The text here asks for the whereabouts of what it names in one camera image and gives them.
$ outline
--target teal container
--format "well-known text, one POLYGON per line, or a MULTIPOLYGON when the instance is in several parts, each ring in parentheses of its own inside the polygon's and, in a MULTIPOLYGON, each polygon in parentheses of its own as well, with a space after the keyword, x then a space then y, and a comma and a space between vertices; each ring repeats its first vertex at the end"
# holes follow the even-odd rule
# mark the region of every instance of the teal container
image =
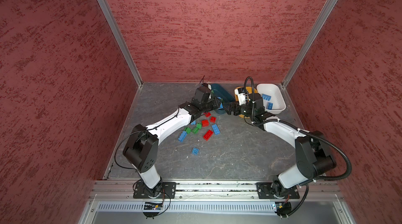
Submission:
MULTIPOLYGON (((222 103, 236 101, 234 96, 232 96, 227 90, 224 89, 224 87, 222 87, 219 84, 211 84, 211 90, 212 90, 212 92, 214 92, 215 96, 219 96, 222 99, 222 103)), ((226 111, 224 109, 216 109, 215 112, 220 115, 226 113, 226 111)))

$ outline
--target gray marble floor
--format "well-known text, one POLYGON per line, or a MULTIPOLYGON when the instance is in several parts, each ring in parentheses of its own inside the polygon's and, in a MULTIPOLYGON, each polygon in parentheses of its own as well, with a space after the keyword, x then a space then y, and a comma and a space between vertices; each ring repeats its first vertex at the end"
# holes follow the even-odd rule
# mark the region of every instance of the gray marble floor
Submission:
MULTIPOLYGON (((241 85, 222 84, 231 94, 241 85)), ((195 83, 145 83, 125 136, 135 125, 146 126, 159 121, 175 111, 178 105, 191 101, 196 87, 195 83)), ((177 139, 183 131, 179 129, 159 145, 155 166, 163 179, 269 180, 294 164, 294 149, 279 137, 246 124, 239 116, 215 112, 212 115, 217 117, 216 124, 221 133, 214 134, 209 141, 205 141, 203 135, 210 126, 195 135, 187 135, 183 143, 177 139), (199 149, 198 156, 191 154, 193 147, 199 149)), ((297 125, 288 103, 278 117, 297 125)), ((120 165, 131 166, 122 154, 124 145, 117 150, 116 159, 120 165)), ((120 168, 114 163, 109 173, 109 178, 115 179, 138 177, 134 170, 120 168)))

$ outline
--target rectangular blue brick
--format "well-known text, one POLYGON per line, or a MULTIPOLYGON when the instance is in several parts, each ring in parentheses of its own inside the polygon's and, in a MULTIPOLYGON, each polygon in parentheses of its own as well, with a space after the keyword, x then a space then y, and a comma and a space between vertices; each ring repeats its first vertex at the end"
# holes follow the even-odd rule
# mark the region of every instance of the rectangular blue brick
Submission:
POLYGON ((193 147, 193 150, 191 151, 191 153, 194 155, 198 155, 198 151, 199 151, 199 149, 193 147))
POLYGON ((268 100, 268 101, 271 100, 271 96, 269 96, 269 95, 262 94, 261 96, 263 97, 264 100, 268 100))
POLYGON ((184 138, 187 136, 187 132, 183 131, 178 137, 178 141, 183 142, 184 138))
POLYGON ((219 108, 218 109, 223 109, 224 108, 224 106, 222 105, 222 103, 221 103, 221 105, 219 106, 219 108))
POLYGON ((216 124, 212 125, 212 129, 214 130, 215 135, 218 135, 219 133, 221 133, 221 131, 219 131, 219 128, 218 128, 218 126, 216 124))

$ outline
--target red textured wall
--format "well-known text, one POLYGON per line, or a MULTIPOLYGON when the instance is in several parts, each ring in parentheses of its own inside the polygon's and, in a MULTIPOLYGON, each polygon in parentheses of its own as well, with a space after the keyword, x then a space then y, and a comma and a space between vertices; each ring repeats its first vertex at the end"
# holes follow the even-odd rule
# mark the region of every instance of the red textured wall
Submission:
POLYGON ((108 0, 144 81, 281 82, 326 0, 108 0))
POLYGON ((0 223, 76 223, 135 81, 96 0, 0 5, 0 223))
POLYGON ((288 86, 304 126, 350 157, 358 223, 402 223, 401 14, 401 0, 339 0, 288 86))

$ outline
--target black mounting plate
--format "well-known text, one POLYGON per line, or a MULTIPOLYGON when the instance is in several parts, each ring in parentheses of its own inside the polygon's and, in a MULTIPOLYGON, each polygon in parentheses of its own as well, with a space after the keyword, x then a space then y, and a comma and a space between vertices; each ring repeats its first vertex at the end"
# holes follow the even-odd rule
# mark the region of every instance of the black mounting plate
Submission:
MULTIPOLYGON (((257 186, 257 193, 259 199, 278 199, 277 197, 275 197, 273 194, 270 193, 272 185, 271 182, 257 182, 255 185, 257 186)), ((300 199, 300 195, 296 187, 295 190, 293 190, 292 193, 289 194, 289 199, 300 199)))
MULTIPOLYGON (((138 183, 135 185, 134 189, 134 194, 133 198, 134 199, 153 199, 150 197, 150 193, 148 190, 145 188, 146 186, 142 181, 138 181, 138 183)), ((162 182, 162 190, 165 190, 165 193, 170 196, 171 199, 174 199, 174 195, 176 193, 176 182, 162 182)), ((159 194, 158 197, 155 199, 161 199, 162 194, 159 194)))

